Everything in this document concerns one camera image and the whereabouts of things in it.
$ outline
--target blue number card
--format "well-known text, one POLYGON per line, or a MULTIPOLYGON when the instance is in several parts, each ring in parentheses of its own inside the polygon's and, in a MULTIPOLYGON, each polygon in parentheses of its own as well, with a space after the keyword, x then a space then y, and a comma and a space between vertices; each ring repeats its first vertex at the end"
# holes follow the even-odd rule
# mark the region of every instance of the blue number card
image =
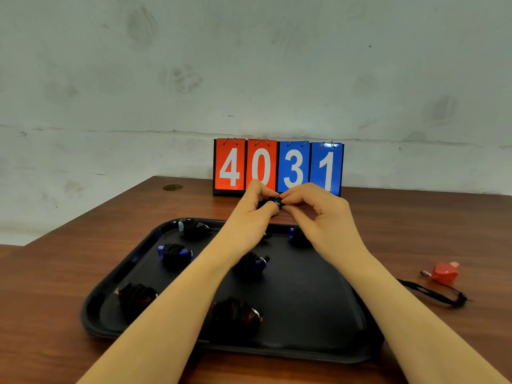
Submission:
POLYGON ((309 144, 309 141, 281 141, 279 143, 279 193, 308 182, 309 144))
POLYGON ((342 186, 343 144, 311 143, 309 181, 338 195, 342 186))

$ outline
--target black tray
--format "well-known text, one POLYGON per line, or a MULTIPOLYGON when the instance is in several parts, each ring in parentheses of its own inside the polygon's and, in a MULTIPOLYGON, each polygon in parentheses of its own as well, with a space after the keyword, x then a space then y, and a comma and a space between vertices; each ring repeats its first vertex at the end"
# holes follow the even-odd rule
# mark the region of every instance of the black tray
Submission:
MULTIPOLYGON (((194 252, 208 245, 225 221, 196 219, 214 230, 208 238, 186 241, 175 219, 155 228, 87 297, 81 321, 88 333, 117 338, 128 327, 114 291, 127 283, 141 283, 161 293, 177 276, 163 267, 158 245, 178 243, 194 252)), ((263 316, 257 334, 246 347, 216 345, 198 340, 208 349, 283 357, 361 362, 380 350, 383 336, 350 284, 314 249, 289 244, 292 225, 269 224, 272 237, 253 251, 270 256, 263 279, 244 283, 230 271, 215 293, 214 302, 228 297, 247 301, 263 316)))

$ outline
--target wooden table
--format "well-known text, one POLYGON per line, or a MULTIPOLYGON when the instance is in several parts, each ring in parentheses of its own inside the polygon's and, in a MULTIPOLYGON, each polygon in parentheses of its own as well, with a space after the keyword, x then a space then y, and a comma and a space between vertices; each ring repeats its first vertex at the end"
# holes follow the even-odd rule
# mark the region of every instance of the wooden table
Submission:
MULTIPOLYGON (((394 276, 457 261, 455 286, 474 303, 428 302, 446 323, 512 379, 512 197, 344 188, 368 249, 394 276)), ((170 219, 227 219, 234 198, 211 181, 153 177, 0 259, 0 383, 74 383, 109 346, 88 336, 79 313, 93 287, 147 233, 170 219), (164 185, 184 188, 163 191, 164 185)), ((277 223, 292 223, 281 213, 277 223)), ((389 349, 345 366, 230 353, 193 356, 183 383, 404 383, 389 349)))

